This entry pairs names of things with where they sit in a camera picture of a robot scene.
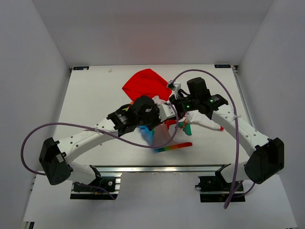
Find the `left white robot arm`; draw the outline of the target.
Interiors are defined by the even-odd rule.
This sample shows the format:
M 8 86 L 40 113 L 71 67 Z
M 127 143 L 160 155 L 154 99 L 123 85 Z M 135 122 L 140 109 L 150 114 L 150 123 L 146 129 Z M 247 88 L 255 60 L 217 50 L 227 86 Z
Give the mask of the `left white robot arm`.
M 155 127 L 160 123 L 159 113 L 157 104 L 150 97 L 141 96 L 133 104 L 123 105 L 109 114 L 93 130 L 85 128 L 78 134 L 57 141 L 52 137 L 46 139 L 39 162 L 49 183 L 58 185 L 71 180 L 85 184 L 89 190 L 98 189 L 101 176 L 97 169 L 74 160 L 106 141 L 134 131 L 138 126 Z

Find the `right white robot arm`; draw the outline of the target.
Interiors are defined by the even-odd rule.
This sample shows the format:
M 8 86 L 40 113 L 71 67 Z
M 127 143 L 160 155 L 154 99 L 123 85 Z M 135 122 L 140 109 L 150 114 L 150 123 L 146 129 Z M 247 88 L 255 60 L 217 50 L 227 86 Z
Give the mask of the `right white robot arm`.
M 233 108 L 221 95 L 211 95 L 201 77 L 187 82 L 189 94 L 182 95 L 177 83 L 168 82 L 174 91 L 169 100 L 177 113 L 199 111 L 225 129 L 232 137 L 239 136 L 239 145 L 249 156 L 248 161 L 228 164 L 215 172 L 215 184 L 227 190 L 235 181 L 251 180 L 262 184 L 284 168 L 284 143 L 279 138 L 270 139 L 245 120 L 234 114 Z

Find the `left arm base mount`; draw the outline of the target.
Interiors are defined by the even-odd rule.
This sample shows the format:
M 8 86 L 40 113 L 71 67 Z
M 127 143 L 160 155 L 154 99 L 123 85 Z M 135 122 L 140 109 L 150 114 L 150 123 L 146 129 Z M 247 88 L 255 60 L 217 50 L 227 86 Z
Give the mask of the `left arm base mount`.
M 92 167 L 96 178 L 88 185 L 74 182 L 70 199 L 78 200 L 115 200 L 118 196 L 117 179 L 115 176 L 103 177 L 97 168 Z

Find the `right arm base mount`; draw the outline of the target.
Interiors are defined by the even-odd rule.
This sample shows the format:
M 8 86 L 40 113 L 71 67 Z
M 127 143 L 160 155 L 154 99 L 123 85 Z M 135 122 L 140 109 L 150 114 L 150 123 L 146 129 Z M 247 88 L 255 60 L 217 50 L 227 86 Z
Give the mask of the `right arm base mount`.
M 199 176 L 195 189 L 200 192 L 201 203 L 224 203 L 229 197 L 232 183 L 227 183 L 220 171 L 226 166 L 213 171 L 212 175 Z

